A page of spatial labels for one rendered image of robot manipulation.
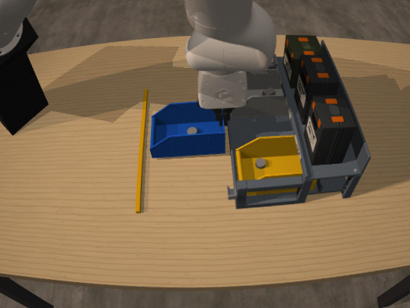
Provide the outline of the blue bin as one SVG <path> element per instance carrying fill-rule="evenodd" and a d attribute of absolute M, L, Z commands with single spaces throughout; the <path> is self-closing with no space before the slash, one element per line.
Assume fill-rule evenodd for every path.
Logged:
<path fill-rule="evenodd" d="M 197 133 L 187 134 L 189 127 Z M 224 118 L 220 127 L 214 111 L 197 101 L 168 104 L 152 115 L 150 149 L 155 158 L 226 153 Z"/>

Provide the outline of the yellow open bin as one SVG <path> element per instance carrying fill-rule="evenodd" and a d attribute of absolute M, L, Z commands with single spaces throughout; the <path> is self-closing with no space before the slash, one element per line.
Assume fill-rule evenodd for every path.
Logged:
<path fill-rule="evenodd" d="M 266 160 L 266 166 L 263 169 L 255 166 L 255 161 L 259 158 Z M 302 176 L 303 173 L 294 136 L 258 137 L 239 147 L 235 162 L 238 181 Z M 294 191 L 297 191 L 297 188 L 247 192 L 247 196 Z"/>

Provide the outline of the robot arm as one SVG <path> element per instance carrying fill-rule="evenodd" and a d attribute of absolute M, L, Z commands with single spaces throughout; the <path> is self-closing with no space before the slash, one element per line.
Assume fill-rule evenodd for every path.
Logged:
<path fill-rule="evenodd" d="M 0 0 L 0 56 L 17 46 L 23 20 L 36 1 Z M 260 5 L 252 2 L 184 0 L 187 19 L 195 29 L 185 47 L 192 69 L 225 76 L 237 71 L 260 72 L 270 66 L 277 44 L 274 22 Z"/>

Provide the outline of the yellow bar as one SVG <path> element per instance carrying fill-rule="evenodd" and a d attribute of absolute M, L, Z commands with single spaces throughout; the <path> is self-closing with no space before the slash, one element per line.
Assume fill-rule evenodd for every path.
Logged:
<path fill-rule="evenodd" d="M 147 110 L 148 93 L 149 93 L 148 89 L 145 89 L 144 97 L 143 97 L 143 112 L 142 112 L 140 138 L 139 138 L 139 158 L 138 158 L 137 183 L 136 183 L 136 213 L 141 213 L 143 151 L 144 151 L 144 139 L 145 139 L 145 128 L 146 128 L 146 110 Z"/>

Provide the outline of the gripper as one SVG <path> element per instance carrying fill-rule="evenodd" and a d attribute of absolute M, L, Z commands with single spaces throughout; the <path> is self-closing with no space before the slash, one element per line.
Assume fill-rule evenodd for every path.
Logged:
<path fill-rule="evenodd" d="M 237 71 L 231 75 L 220 76 L 208 71 L 199 71 L 198 99 L 197 106 L 214 111 L 219 126 L 223 125 L 223 118 L 227 126 L 232 110 L 248 103 L 246 72 Z M 223 111 L 216 108 L 222 108 Z"/>

